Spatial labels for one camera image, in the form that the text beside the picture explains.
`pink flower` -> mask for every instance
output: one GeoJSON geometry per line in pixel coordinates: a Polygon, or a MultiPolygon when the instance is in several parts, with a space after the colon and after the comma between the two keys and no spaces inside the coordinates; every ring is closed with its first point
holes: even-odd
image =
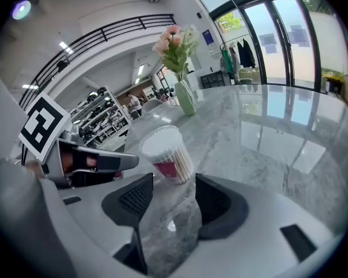
{"type": "Polygon", "coordinates": [[[170,38],[171,38],[171,36],[170,36],[170,34],[167,33],[167,32],[164,32],[164,33],[162,33],[162,34],[160,35],[160,39],[161,39],[161,40],[166,40],[166,39],[170,39],[170,38]]]}
{"type": "Polygon", "coordinates": [[[175,35],[178,34],[180,30],[178,25],[171,25],[166,31],[170,35],[175,35]]]}
{"type": "Polygon", "coordinates": [[[181,37],[180,35],[174,35],[173,36],[173,44],[178,46],[180,44],[180,41],[181,41],[181,37]]]}
{"type": "Polygon", "coordinates": [[[164,51],[169,49],[169,41],[160,39],[156,44],[153,46],[152,50],[155,50],[158,52],[160,56],[164,55],[164,51]]]}

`glass door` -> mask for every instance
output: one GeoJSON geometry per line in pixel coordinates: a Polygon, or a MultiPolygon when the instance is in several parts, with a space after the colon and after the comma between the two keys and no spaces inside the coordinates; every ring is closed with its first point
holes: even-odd
{"type": "Polygon", "coordinates": [[[310,34],[306,20],[296,0],[273,0],[289,40],[292,54],[293,84],[314,89],[315,66],[310,34]]]}
{"type": "Polygon", "coordinates": [[[245,8],[262,50],[267,83],[289,85],[288,64],[279,32],[265,3],[245,8]]]}
{"type": "Polygon", "coordinates": [[[313,45],[297,0],[262,0],[244,12],[262,50],[267,83],[313,90],[313,45]]]}

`tree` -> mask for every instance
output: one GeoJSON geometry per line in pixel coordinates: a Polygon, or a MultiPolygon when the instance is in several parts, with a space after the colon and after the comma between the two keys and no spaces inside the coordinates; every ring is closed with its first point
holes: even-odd
{"type": "Polygon", "coordinates": [[[334,12],[323,0],[303,0],[309,12],[319,12],[333,15],[334,12]]]}
{"type": "Polygon", "coordinates": [[[236,19],[233,15],[233,12],[230,12],[222,17],[220,17],[219,19],[217,19],[217,22],[223,26],[223,28],[226,31],[230,31],[230,30],[236,30],[238,28],[242,27],[242,19],[236,19]]]}

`cotton swab container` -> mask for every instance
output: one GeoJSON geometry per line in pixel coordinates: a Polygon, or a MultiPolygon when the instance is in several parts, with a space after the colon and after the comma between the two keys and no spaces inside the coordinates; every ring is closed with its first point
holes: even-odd
{"type": "Polygon", "coordinates": [[[141,153],[167,179],[176,184],[186,182],[194,167],[175,126],[164,126],[146,135],[139,145],[141,153]]]}

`pink label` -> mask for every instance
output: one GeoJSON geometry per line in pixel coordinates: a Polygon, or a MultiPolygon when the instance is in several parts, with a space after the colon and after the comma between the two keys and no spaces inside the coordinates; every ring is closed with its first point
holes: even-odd
{"type": "Polygon", "coordinates": [[[176,177],[176,170],[175,170],[175,163],[155,163],[153,164],[156,169],[165,177],[169,178],[175,178],[176,177]]]}

